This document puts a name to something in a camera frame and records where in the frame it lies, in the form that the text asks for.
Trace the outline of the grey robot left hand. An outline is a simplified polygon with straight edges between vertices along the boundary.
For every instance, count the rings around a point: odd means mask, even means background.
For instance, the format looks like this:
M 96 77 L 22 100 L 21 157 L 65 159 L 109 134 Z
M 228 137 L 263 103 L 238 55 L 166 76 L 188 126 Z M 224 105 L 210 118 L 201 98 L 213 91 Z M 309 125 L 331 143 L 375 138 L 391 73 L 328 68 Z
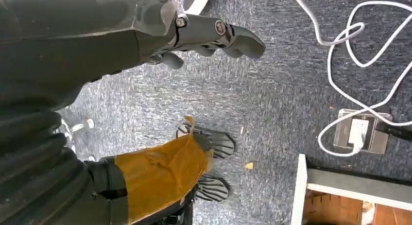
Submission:
M 236 144 L 190 117 L 168 143 L 98 161 L 58 131 L 85 84 L 217 49 L 258 59 L 265 45 L 219 18 L 180 16 L 172 0 L 0 0 L 1 224 L 190 225 L 200 189 L 225 200 L 229 186 L 207 171 Z

